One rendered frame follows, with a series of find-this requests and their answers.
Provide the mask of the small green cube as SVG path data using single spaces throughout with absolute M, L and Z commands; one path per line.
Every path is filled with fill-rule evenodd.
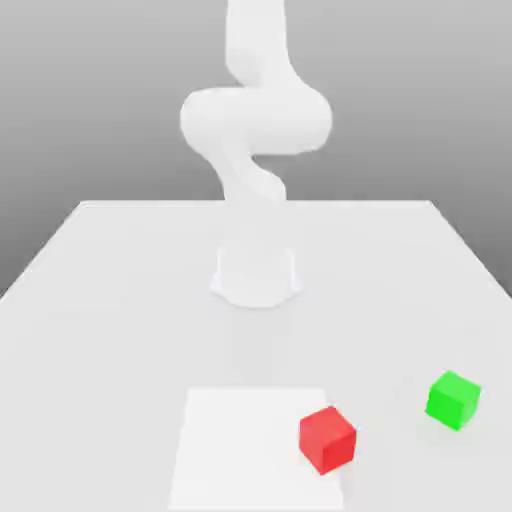
M 430 387 L 425 413 L 455 431 L 474 416 L 481 386 L 453 371 L 443 373 Z

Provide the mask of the small red cube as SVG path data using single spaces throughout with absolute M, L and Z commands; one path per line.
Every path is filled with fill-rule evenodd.
M 351 462 L 356 441 L 355 427 L 334 406 L 299 422 L 299 449 L 320 475 Z

